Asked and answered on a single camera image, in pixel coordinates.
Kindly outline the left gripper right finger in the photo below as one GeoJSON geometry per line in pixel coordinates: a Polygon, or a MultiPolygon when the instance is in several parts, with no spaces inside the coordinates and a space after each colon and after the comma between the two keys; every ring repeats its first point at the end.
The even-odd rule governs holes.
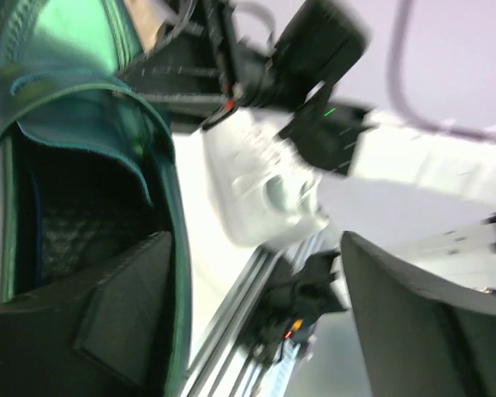
{"type": "Polygon", "coordinates": [[[496,396],[496,297],[407,263],[355,232],[341,257],[373,395],[496,396]]]}

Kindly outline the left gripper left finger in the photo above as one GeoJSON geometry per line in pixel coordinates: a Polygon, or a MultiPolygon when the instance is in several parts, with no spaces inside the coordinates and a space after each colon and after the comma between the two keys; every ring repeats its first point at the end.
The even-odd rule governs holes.
{"type": "Polygon", "coordinates": [[[171,236],[0,304],[0,396],[160,396],[171,236]]]}

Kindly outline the green pointed shoe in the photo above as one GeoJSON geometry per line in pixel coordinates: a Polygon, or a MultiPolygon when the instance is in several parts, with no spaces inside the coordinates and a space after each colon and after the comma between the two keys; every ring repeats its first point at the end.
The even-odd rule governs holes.
{"type": "Polygon", "coordinates": [[[169,121],[117,77],[122,1],[0,1],[0,304],[171,236],[167,378],[189,359],[191,263],[169,121]]]}

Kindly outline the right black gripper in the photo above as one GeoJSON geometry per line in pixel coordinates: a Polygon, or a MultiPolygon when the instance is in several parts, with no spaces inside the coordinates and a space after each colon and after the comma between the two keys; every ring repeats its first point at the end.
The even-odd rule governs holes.
{"type": "Polygon", "coordinates": [[[251,1],[128,1],[144,52],[119,79],[168,115],[177,132],[210,127],[238,108],[278,109],[279,78],[271,69],[274,18],[251,1]],[[236,34],[235,12],[269,30],[263,47],[236,34]]]}

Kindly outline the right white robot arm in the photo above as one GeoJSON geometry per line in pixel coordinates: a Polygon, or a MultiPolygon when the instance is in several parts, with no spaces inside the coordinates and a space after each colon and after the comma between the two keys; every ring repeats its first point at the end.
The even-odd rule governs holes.
{"type": "Polygon", "coordinates": [[[281,132],[263,133],[245,105],[248,85],[226,86],[226,135],[216,145],[203,137],[207,169],[223,191],[242,194],[271,182],[305,180],[314,170],[328,170],[368,180],[407,184],[464,200],[496,205],[496,134],[458,132],[442,124],[423,126],[410,117],[346,107],[311,110],[312,97],[293,97],[294,118],[281,132]]]}

